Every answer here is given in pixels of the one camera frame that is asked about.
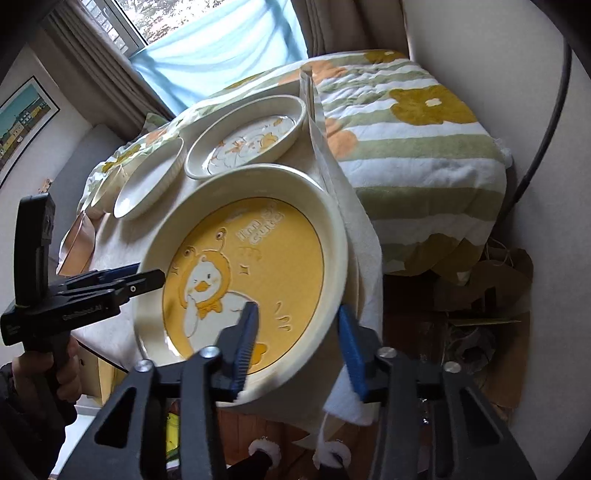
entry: light blue curtain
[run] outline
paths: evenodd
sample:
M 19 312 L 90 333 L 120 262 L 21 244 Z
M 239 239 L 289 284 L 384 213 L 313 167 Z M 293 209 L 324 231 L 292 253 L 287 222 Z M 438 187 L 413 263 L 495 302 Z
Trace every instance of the light blue curtain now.
M 307 58 L 291 0 L 226 0 L 130 58 L 180 112 L 250 75 Z

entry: small ceramic dish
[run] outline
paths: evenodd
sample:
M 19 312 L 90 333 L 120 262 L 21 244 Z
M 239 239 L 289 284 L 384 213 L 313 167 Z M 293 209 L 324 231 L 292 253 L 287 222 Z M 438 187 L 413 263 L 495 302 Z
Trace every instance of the small ceramic dish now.
M 90 206 L 105 213 L 113 213 L 119 192 L 127 182 L 128 176 L 121 166 L 117 166 L 100 183 Z
M 105 212 L 103 210 L 100 210 L 98 208 L 94 208 L 92 206 L 92 202 L 95 199 L 97 192 L 99 191 L 101 183 L 102 183 L 101 181 L 96 183 L 96 185 L 93 187 L 93 189 L 88 194 L 88 197 L 86 197 L 86 199 L 84 200 L 84 203 L 82 204 L 82 208 L 80 209 L 81 212 L 86 212 L 86 215 L 88 216 L 88 218 L 90 220 L 98 220 L 100 217 L 102 217 L 105 214 Z
M 182 138 L 164 142 L 156 148 L 119 192 L 113 209 L 115 217 L 132 220 L 148 210 L 177 177 L 185 156 Z
M 296 141 L 306 104 L 293 95 L 264 97 L 236 108 L 210 126 L 191 147 L 184 170 L 207 179 L 249 163 L 271 163 Z

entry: white wall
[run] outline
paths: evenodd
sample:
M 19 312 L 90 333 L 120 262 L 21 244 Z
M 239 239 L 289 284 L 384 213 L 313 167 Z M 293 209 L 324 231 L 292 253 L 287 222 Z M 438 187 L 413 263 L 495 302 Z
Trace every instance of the white wall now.
M 66 100 L 33 51 L 22 49 L 0 85 L 0 105 L 25 81 L 35 76 L 60 111 L 39 132 L 18 159 L 0 189 L 0 310 L 14 298 L 12 252 L 19 200 L 37 193 L 46 178 L 54 179 L 91 125 Z M 0 365 L 10 361 L 21 346 L 0 343 Z
M 406 0 L 415 59 L 511 148 L 520 179 L 548 124 L 562 36 L 529 0 Z M 550 149 L 518 204 L 511 244 L 534 262 L 527 379 L 512 430 L 540 480 L 591 427 L 591 80 L 580 62 Z

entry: window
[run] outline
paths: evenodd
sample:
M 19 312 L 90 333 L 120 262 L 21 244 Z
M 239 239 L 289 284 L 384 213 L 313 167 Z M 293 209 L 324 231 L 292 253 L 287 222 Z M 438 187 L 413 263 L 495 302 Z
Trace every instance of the window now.
M 82 0 L 121 52 L 130 57 L 147 44 L 202 17 L 224 0 Z
M 127 57 L 146 46 L 142 35 L 113 0 L 82 0 L 82 4 Z
M 162 38 L 224 0 L 116 0 L 147 43 Z

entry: black cable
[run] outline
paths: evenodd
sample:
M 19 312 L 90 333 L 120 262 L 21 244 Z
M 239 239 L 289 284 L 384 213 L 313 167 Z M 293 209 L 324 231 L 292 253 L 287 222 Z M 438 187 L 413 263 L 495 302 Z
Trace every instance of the black cable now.
M 531 162 L 531 165 L 525 174 L 525 176 L 521 179 L 519 185 L 517 185 L 517 189 L 515 190 L 515 194 L 511 201 L 507 204 L 507 206 L 500 212 L 496 222 L 500 224 L 507 218 L 507 215 L 511 212 L 513 207 L 519 202 L 527 187 L 530 185 L 531 179 L 534 177 L 535 172 L 538 170 L 540 164 L 542 163 L 542 159 L 548 150 L 548 146 L 552 141 L 552 137 L 556 132 L 556 126 L 558 125 L 558 120 L 560 120 L 560 115 L 562 114 L 562 108 L 564 107 L 564 101 L 566 100 L 566 94 L 569 90 L 569 81 L 570 81 L 570 70 L 573 62 L 573 49 L 570 48 L 570 45 L 566 38 L 564 39 L 564 61 L 562 64 L 562 76 L 560 78 L 560 86 L 558 87 L 558 97 L 556 97 L 556 103 L 554 104 L 554 111 L 552 112 L 552 116 L 550 117 L 550 123 L 546 128 L 546 132 L 542 138 L 542 142 L 540 143 L 540 147 L 538 148 L 537 153 L 535 154 L 534 159 Z
M 84 343 L 82 343 L 81 341 L 78 341 L 78 345 L 80 345 L 84 350 L 92 353 L 94 356 L 97 356 L 98 358 L 100 358 L 103 362 L 107 362 L 110 366 L 115 367 L 117 370 L 121 370 L 122 372 L 128 374 L 129 370 L 126 370 L 125 368 L 117 365 L 116 363 L 112 362 L 111 360 L 109 360 L 108 358 L 105 358 L 104 356 L 102 356 L 100 353 L 95 352 L 92 348 L 86 346 Z

